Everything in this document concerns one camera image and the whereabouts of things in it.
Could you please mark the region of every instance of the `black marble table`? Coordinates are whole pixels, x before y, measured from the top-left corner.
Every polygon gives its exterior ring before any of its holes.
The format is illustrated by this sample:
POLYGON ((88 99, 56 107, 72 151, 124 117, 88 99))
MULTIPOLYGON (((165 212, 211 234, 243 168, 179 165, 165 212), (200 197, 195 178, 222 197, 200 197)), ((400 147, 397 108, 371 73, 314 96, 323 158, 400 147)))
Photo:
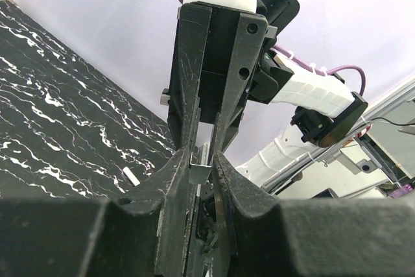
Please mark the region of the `black marble table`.
POLYGON ((0 1, 0 197, 120 197, 173 154, 168 127, 0 1))

